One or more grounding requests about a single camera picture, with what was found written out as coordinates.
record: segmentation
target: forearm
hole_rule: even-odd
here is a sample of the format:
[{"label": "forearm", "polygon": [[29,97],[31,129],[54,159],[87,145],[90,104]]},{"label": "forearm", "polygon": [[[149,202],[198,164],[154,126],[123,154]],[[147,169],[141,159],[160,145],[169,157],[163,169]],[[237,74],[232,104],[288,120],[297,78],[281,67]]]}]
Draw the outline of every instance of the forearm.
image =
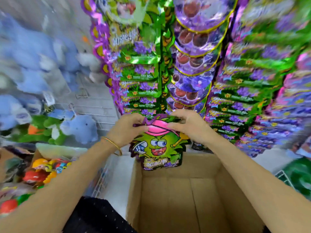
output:
[{"label": "forearm", "polygon": [[205,145],[219,157],[270,231],[310,231],[309,200],[216,133]]},{"label": "forearm", "polygon": [[0,232],[60,233],[85,189],[114,151],[115,146],[108,141],[95,144],[16,211],[0,219]]}]

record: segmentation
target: black polka dot fabric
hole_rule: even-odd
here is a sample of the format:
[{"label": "black polka dot fabric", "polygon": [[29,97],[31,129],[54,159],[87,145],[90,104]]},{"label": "black polka dot fabric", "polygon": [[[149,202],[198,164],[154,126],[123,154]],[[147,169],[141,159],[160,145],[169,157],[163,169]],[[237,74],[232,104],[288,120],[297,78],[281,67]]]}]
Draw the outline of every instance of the black polka dot fabric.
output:
[{"label": "black polka dot fabric", "polygon": [[137,233],[107,200],[81,197],[63,233]]}]

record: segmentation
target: gold bracelet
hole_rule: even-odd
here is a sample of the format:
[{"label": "gold bracelet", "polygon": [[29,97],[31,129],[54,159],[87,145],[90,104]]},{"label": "gold bracelet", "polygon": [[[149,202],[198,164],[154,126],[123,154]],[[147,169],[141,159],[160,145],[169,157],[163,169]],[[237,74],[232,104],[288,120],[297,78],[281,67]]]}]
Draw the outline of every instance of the gold bracelet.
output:
[{"label": "gold bracelet", "polygon": [[102,138],[104,138],[105,140],[109,141],[111,144],[113,144],[113,145],[119,150],[120,154],[114,153],[115,155],[122,156],[122,151],[121,151],[121,149],[120,149],[114,142],[112,142],[111,140],[109,140],[107,137],[102,137]]}]

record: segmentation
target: cartoon mouth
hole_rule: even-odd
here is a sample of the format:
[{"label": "cartoon mouth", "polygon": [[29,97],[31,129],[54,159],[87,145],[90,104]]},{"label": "cartoon mouth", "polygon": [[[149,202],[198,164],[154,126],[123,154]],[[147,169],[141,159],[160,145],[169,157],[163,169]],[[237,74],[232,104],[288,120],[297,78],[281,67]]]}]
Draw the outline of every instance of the cartoon mouth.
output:
[{"label": "cartoon mouth", "polygon": [[154,155],[154,156],[160,156],[162,154],[164,154],[166,151],[166,147],[162,147],[160,149],[151,149],[151,153]]}]

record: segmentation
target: person's left hand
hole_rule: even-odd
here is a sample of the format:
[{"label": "person's left hand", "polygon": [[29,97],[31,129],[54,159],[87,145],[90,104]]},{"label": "person's left hand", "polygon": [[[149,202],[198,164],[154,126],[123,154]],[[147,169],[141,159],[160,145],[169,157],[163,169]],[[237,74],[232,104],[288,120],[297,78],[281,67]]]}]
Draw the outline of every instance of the person's left hand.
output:
[{"label": "person's left hand", "polygon": [[121,148],[133,141],[139,134],[148,131],[147,126],[133,127],[133,124],[141,124],[144,118],[139,113],[122,115],[106,137]]}]

